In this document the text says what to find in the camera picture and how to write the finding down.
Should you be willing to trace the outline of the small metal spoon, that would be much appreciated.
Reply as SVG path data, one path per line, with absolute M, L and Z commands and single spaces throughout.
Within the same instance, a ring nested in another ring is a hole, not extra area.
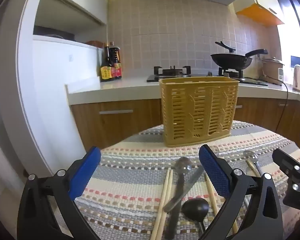
M 246 157 L 246 159 L 250 159 L 255 164 L 256 169 L 260 173 L 260 176 L 262 176 L 263 172 L 262 172 L 261 166 L 258 162 L 257 155 L 253 151 L 250 151 L 250 150 L 243 151 L 243 155 Z

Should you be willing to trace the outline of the black ladle spoon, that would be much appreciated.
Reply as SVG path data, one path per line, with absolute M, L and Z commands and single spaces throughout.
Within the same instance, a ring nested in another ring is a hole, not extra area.
M 209 212 L 209 204 L 204 198 L 192 198 L 187 200 L 181 207 L 183 215 L 198 224 L 200 235 L 205 232 L 204 218 Z

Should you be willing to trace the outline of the metal spoon black handle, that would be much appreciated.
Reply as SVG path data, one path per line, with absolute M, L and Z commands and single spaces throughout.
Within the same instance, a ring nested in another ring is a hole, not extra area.
M 183 193 L 185 175 L 190 172 L 192 168 L 192 164 L 189 158 L 181 157 L 175 162 L 174 168 L 178 175 L 178 180 L 177 180 L 175 194 L 174 194 L 174 196 L 176 197 L 179 193 Z M 181 209 L 181 201 L 178 201 L 176 206 L 170 212 L 168 225 L 164 234 L 165 239 L 174 239 L 178 220 L 179 220 L 180 209 Z

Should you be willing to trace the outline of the white kitchen countertop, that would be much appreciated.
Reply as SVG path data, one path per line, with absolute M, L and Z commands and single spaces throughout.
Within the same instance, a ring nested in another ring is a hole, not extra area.
M 157 82 L 147 83 L 144 77 L 133 77 L 110 82 L 99 82 L 96 78 L 66 85 L 69 105 L 84 103 L 159 99 Z M 258 86 L 239 84 L 239 98 L 285 99 L 300 101 L 300 92 L 278 85 Z

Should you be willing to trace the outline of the white electric kettle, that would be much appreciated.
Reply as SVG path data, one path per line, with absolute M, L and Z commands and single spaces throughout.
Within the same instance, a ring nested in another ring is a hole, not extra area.
M 300 92 L 300 65 L 294 66 L 293 89 Z

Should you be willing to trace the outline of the beige rice cooker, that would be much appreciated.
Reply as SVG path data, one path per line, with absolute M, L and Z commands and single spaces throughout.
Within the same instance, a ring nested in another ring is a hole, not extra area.
M 283 66 L 284 64 L 275 57 L 262 59 L 261 79 L 281 86 L 283 82 Z

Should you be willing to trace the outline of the striped woven placemat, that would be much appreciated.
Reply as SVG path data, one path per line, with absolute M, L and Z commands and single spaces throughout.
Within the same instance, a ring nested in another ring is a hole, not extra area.
M 248 175 L 245 151 L 257 155 L 263 172 L 272 175 L 278 197 L 287 190 L 287 176 L 273 162 L 280 148 L 300 163 L 300 149 L 291 140 L 242 121 L 232 123 L 230 135 L 209 142 L 216 155 Z M 199 145 L 167 147 L 163 127 L 155 126 L 102 150 L 102 159 L 81 197 L 75 203 L 101 239 L 150 239 L 166 177 L 176 160 L 187 157 L 196 170 Z

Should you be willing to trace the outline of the white refrigerator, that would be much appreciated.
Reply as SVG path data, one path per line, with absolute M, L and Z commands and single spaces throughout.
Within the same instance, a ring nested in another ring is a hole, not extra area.
M 20 88 L 37 150 L 29 161 L 54 173 L 85 154 L 68 94 L 99 81 L 108 0 L 28 0 L 21 22 Z

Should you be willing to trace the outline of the black wok pan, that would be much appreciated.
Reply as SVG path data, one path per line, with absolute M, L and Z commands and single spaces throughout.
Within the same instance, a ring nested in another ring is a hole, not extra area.
M 266 49 L 257 49 L 246 53 L 245 55 L 238 55 L 233 53 L 227 54 L 212 54 L 211 58 L 214 63 L 224 70 L 235 69 L 244 70 L 249 67 L 252 62 L 252 56 L 255 55 L 267 55 Z

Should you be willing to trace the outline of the yellow plastic utensil basket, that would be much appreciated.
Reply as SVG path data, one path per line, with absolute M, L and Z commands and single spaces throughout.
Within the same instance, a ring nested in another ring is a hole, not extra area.
M 165 145 L 187 146 L 228 137 L 238 85 L 237 80 L 217 76 L 161 79 Z

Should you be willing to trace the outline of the wooden base cabinets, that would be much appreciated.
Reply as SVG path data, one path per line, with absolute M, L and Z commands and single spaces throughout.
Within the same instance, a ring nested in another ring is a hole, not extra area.
M 71 106 L 84 148 L 100 149 L 162 124 L 159 99 Z M 235 120 L 276 132 L 300 147 L 300 101 L 238 98 Z

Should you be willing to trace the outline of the black gas stove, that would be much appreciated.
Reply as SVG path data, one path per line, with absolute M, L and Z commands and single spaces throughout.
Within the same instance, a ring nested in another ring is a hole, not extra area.
M 171 78 L 179 78 L 179 77 L 200 77 L 200 76 L 213 76 L 211 72 L 207 72 L 207 74 L 194 74 L 191 72 L 191 66 L 183 66 L 182 68 L 176 68 L 175 66 L 170 68 L 162 68 L 160 66 L 155 66 L 153 68 L 153 74 L 150 75 L 146 82 L 158 82 L 161 79 L 171 79 Z M 218 75 L 235 79 L 240 83 L 245 83 L 249 85 L 259 85 L 259 86 L 268 86 L 267 83 L 260 81 L 258 79 L 253 79 L 249 77 L 243 77 L 242 70 L 234 70 L 228 71 L 223 70 L 219 67 Z

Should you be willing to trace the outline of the soy sauce bottle yellow label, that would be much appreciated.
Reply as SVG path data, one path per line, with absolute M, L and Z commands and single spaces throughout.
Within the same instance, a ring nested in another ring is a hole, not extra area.
M 112 81 L 115 78 L 115 69 L 110 60 L 109 44 L 104 44 L 104 58 L 100 68 L 101 81 Z

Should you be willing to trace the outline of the sauce bottle red label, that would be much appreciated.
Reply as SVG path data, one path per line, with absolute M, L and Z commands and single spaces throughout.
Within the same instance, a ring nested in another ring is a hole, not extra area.
M 109 47 L 110 60 L 115 69 L 115 79 L 122 78 L 122 67 L 120 60 L 120 48 L 115 46 L 114 42 L 110 42 Z

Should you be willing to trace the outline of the orange wall cabinet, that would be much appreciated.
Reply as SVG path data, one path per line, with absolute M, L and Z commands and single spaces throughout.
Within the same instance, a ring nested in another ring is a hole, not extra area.
M 285 23 L 278 0 L 235 0 L 234 10 L 266 27 Z

